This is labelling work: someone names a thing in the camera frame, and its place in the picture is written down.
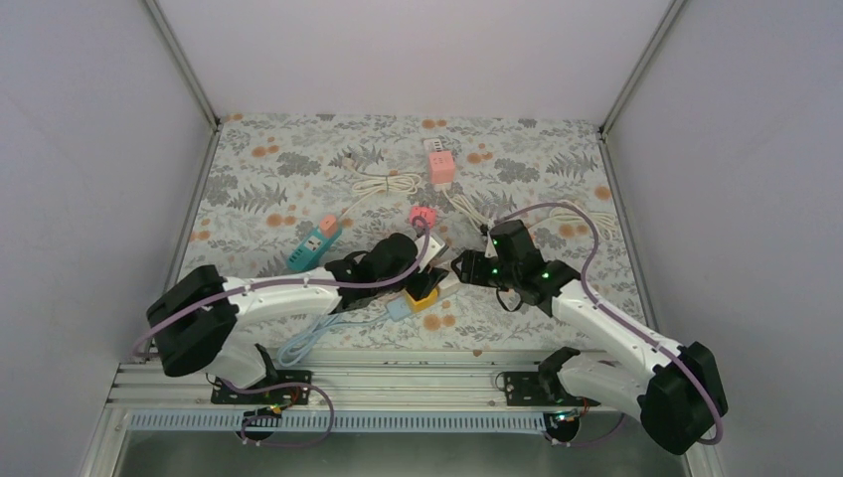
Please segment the yellow cube socket adapter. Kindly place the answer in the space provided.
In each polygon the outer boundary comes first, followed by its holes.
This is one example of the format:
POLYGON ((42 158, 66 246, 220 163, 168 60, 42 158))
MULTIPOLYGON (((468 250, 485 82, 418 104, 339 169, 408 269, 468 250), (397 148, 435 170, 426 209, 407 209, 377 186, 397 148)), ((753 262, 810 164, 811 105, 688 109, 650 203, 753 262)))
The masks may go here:
POLYGON ((404 291, 404 298, 411 314, 417 314, 433 306, 438 300, 438 290, 433 289, 427 296, 423 298, 414 298, 408 291, 404 291))

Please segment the pink plug adapter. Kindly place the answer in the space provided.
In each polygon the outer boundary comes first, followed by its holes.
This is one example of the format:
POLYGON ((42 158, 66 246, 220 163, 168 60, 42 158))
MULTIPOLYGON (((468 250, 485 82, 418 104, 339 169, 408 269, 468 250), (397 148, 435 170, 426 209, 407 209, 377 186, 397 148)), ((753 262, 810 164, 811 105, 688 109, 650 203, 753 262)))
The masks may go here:
POLYGON ((412 206, 409 213, 409 222, 414 228, 425 226, 431 229, 437 219, 437 210, 425 206, 412 206))

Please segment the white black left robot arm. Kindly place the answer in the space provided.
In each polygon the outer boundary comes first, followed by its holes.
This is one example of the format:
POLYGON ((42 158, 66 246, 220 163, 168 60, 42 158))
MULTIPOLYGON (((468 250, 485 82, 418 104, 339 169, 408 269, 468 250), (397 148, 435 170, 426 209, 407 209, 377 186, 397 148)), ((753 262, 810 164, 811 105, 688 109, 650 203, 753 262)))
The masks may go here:
POLYGON ((265 401, 277 377, 265 347, 241 336, 242 328, 294 315, 340 315, 407 289, 432 290, 447 275, 432 265, 445 249, 435 234, 394 233, 370 250, 283 276, 224 277, 213 265, 199 266, 146 311, 163 373, 208 373, 250 401, 265 401))

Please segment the white cube socket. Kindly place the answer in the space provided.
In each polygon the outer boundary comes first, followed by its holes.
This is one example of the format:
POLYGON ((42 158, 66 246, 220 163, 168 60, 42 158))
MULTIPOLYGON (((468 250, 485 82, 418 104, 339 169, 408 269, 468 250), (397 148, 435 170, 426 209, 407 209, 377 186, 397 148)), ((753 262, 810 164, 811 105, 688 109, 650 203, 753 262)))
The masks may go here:
POLYGON ((460 280, 454 274, 451 273, 437 285, 437 297, 443 299, 446 296, 455 293, 460 288, 460 286, 460 280))

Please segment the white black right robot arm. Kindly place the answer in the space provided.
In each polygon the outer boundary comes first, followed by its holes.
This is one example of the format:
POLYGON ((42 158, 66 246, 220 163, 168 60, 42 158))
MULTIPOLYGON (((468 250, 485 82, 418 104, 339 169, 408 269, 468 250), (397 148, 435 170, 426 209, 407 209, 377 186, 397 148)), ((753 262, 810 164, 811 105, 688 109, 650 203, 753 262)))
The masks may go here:
POLYGON ((513 291, 520 304, 576 327, 614 359, 608 364, 570 347, 559 349, 539 368, 545 401, 585 398, 612 407, 674 455, 695 443, 719 442, 728 402, 707 347, 666 338, 601 300, 583 273, 544 259, 520 220, 494 226, 488 243, 492 253, 466 250, 451 262, 460 282, 513 291))

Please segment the pink cube socket adapter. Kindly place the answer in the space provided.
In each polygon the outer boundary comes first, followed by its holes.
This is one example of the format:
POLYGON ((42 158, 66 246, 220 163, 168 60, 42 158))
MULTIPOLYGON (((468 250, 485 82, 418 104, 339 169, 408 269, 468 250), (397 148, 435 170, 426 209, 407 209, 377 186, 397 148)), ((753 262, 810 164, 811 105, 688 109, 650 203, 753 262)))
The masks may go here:
POLYGON ((428 176, 433 185, 452 183, 455 173, 456 166, 450 151, 442 150, 428 154, 428 176))

